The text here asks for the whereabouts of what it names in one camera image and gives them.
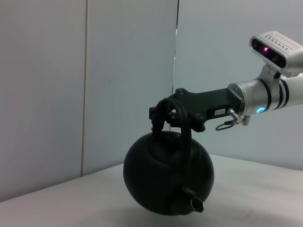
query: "gray wall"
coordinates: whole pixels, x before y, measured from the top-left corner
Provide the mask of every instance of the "gray wall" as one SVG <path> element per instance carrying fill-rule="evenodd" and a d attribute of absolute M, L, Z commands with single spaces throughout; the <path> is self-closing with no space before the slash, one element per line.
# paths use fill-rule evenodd
<path fill-rule="evenodd" d="M 0 201 L 80 176 L 85 11 L 0 3 Z"/>
<path fill-rule="evenodd" d="M 303 44 L 303 1 L 187 0 L 179 6 L 174 88 L 192 92 L 256 78 L 264 63 L 249 50 L 253 35 L 277 30 Z M 193 137 L 213 154 L 303 169 L 303 106 L 255 114 L 247 127 Z"/>
<path fill-rule="evenodd" d="M 123 162 L 171 94 L 178 0 L 91 0 L 83 173 Z"/>

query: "table surface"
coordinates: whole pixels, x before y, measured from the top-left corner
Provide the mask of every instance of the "table surface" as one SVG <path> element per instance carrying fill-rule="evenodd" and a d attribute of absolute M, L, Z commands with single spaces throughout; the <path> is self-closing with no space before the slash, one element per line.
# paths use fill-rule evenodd
<path fill-rule="evenodd" d="M 303 172 L 211 155 L 215 182 L 203 213 L 145 210 L 123 166 L 0 203 L 1 227 L 302 227 Z"/>

